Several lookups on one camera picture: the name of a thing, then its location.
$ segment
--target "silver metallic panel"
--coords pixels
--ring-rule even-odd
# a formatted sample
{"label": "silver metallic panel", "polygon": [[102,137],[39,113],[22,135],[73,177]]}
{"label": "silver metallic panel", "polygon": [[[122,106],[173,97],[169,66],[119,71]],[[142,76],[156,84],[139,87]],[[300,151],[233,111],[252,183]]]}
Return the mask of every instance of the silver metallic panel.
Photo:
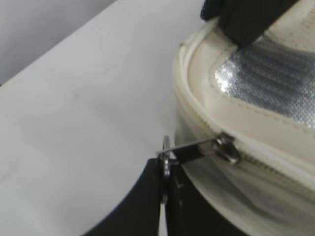
{"label": "silver metallic panel", "polygon": [[235,52],[215,78],[222,92],[315,128],[315,54],[262,37]]}

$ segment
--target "zipper slider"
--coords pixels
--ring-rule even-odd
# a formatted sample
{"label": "zipper slider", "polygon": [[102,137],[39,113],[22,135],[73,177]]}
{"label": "zipper slider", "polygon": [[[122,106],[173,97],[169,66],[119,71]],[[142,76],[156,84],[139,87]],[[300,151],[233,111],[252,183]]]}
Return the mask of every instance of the zipper slider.
{"label": "zipper slider", "polygon": [[212,148],[221,159],[231,165],[237,165],[241,161],[241,156],[233,142],[233,137],[226,133],[220,133],[213,139]]}
{"label": "zipper slider", "polygon": [[180,164],[196,159],[216,155],[231,165],[241,161],[241,156],[233,144],[234,138],[222,132],[212,139],[205,139],[157,152],[158,156],[172,152]]}

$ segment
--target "white table surface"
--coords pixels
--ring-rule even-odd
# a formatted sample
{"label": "white table surface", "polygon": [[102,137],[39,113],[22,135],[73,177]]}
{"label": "white table surface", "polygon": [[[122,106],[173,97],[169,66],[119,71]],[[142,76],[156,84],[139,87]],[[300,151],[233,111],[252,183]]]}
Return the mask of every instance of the white table surface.
{"label": "white table surface", "polygon": [[0,235],[78,236],[175,126],[172,62],[203,0],[119,0],[0,88]]}

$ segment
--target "metal ring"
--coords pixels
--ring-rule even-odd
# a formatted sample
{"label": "metal ring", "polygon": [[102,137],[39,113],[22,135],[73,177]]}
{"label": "metal ring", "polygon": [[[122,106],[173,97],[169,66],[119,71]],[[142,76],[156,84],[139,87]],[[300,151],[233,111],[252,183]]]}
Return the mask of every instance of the metal ring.
{"label": "metal ring", "polygon": [[[170,138],[169,136],[165,136],[163,139],[163,150],[170,149],[170,146],[171,146]],[[163,204],[166,204],[167,202],[167,186],[168,186],[169,178],[171,175],[171,164],[170,164],[169,158],[170,158],[170,152],[165,152],[161,156],[162,165],[163,165],[161,202]]]}

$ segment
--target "white bag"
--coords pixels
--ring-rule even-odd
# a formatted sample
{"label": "white bag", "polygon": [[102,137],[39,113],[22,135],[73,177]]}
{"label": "white bag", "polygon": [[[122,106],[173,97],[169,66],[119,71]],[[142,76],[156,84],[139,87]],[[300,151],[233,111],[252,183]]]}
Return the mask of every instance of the white bag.
{"label": "white bag", "polygon": [[315,1],[301,0],[241,50],[212,20],[174,63],[177,144],[224,132],[241,156],[212,154],[185,170],[251,236],[315,235],[314,36]]}

